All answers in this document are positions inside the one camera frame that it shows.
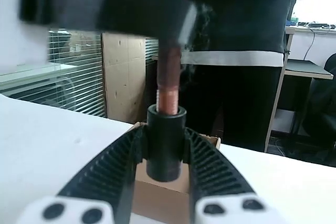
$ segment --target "person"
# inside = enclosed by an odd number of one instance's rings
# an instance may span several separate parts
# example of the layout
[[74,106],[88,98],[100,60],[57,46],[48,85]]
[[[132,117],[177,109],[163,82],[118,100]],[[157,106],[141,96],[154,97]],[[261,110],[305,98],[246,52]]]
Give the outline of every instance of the person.
[[222,142],[263,152],[284,65],[291,0],[197,0],[200,15],[190,52],[194,65],[180,105],[186,126],[210,135],[223,109]]

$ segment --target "chair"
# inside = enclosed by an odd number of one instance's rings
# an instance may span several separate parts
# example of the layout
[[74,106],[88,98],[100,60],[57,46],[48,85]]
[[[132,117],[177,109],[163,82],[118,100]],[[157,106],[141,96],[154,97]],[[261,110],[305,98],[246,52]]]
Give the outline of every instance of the chair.
[[[336,54],[324,69],[336,76]],[[303,128],[320,146],[329,149],[325,160],[329,161],[336,154],[336,78],[316,80],[312,89]]]

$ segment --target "black sweater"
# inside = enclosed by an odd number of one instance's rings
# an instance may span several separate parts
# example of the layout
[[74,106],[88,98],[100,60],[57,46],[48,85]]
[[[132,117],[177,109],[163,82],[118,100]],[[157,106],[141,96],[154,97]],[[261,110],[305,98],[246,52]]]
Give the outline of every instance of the black sweater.
[[199,1],[212,11],[200,16],[194,50],[284,52],[283,38],[291,0]]

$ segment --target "window blinds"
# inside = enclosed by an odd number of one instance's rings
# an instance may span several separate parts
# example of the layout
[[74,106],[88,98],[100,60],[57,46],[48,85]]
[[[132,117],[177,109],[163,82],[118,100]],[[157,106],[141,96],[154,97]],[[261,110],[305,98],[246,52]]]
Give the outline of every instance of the window blinds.
[[159,41],[157,39],[147,38],[145,41],[146,65],[153,63],[152,56],[158,56]]
[[0,93],[105,117],[100,34],[51,30],[48,62],[0,75]]

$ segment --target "black pants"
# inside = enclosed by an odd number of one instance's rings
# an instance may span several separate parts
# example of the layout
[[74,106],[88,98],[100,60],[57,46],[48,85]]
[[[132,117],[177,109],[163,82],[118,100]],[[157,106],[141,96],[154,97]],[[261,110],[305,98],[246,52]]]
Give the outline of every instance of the black pants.
[[197,66],[180,94],[187,127],[210,135],[222,105],[222,143],[263,152],[280,72],[280,67]]

